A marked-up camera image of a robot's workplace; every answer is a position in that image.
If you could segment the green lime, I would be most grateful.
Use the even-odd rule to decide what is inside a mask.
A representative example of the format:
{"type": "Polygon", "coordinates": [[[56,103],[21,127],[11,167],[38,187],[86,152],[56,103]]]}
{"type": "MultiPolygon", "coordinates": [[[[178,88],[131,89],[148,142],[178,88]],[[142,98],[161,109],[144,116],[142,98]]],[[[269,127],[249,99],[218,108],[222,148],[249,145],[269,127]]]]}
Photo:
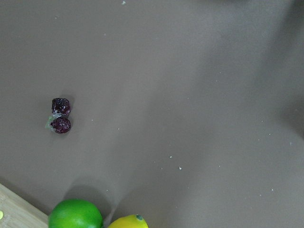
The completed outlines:
{"type": "Polygon", "coordinates": [[[58,203],[48,217],[49,228],[102,228],[103,217],[97,206],[83,199],[58,203]]]}

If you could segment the wooden cutting board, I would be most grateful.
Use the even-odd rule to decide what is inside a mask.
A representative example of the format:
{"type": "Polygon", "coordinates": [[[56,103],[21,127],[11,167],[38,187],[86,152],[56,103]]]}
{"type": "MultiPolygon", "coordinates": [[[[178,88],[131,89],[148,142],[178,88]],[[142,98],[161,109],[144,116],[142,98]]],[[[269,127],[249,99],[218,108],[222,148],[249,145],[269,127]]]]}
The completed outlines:
{"type": "Polygon", "coordinates": [[[5,186],[0,186],[2,228],[47,228],[48,216],[5,186]]]}

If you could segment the dark cherry pair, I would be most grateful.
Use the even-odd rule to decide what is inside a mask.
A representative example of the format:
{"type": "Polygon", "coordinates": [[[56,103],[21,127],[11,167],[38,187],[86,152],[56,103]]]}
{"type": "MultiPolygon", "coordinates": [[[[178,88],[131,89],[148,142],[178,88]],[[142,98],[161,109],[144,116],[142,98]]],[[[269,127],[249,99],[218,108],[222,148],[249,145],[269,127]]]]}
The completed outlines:
{"type": "Polygon", "coordinates": [[[51,116],[49,116],[46,128],[64,134],[71,130],[69,115],[71,113],[70,101],[66,98],[54,98],[51,105],[51,116]]]}

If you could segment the yellow lemon near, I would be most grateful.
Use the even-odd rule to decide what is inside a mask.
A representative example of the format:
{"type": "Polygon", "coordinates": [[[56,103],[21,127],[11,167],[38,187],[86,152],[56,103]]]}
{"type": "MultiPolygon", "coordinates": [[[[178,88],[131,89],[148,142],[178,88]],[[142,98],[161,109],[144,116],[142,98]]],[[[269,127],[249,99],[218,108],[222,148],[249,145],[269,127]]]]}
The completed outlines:
{"type": "Polygon", "coordinates": [[[141,215],[133,214],[116,219],[108,228],[148,228],[148,224],[141,215]]]}

